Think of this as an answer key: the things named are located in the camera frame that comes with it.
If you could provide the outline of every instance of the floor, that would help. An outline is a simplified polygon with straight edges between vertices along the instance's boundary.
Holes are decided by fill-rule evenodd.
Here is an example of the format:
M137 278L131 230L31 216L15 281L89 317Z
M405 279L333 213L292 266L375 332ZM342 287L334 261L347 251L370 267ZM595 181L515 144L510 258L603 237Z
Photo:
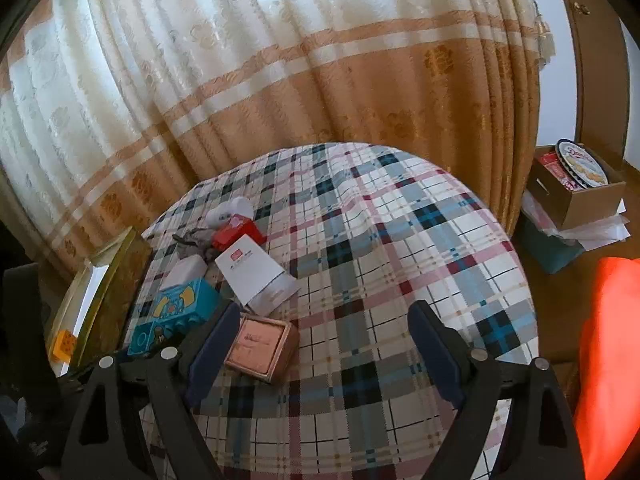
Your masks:
M640 258L640 173L631 167L622 173L627 182L624 216L629 219L626 228L631 238L584 253L551 276L514 242L538 316L540 355L553 363L577 361L580 329L589 315L591 282L598 261L604 256Z

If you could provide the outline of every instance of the orange striped curtain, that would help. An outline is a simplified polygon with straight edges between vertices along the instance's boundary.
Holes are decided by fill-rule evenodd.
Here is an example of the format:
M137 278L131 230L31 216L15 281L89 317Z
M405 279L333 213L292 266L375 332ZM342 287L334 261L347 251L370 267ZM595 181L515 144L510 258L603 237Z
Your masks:
M70 270L197 182L358 140L510 230L538 123L531 0L42 0L0 65L0 159Z

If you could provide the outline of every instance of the pink box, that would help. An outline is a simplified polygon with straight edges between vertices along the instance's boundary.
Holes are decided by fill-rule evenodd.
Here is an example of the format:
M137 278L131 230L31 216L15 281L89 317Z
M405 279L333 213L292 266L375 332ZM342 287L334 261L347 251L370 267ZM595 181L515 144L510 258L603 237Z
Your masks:
M298 329L290 322L242 314L225 364L261 381L278 382L298 341Z

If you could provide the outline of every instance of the orange pillow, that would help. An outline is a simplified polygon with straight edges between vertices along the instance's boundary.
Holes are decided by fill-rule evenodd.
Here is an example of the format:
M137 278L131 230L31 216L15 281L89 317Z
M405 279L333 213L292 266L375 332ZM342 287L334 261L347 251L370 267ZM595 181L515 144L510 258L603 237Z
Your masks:
M586 480L604 480L640 428L640 260L601 259L591 308L574 423Z

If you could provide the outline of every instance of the blue gripper pad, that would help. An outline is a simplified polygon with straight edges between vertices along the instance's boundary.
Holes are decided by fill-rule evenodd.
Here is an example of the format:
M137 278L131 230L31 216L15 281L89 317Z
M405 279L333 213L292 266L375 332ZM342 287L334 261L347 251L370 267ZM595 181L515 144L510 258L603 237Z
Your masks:
M468 374L468 370L461 369L467 363L466 343L455 330L442 324L426 301L415 301L409 307L407 323L440 396L459 409L465 402L462 385Z
M189 386L184 394L184 400L189 407L197 406L208 395L239 330L240 309L232 303L191 363Z

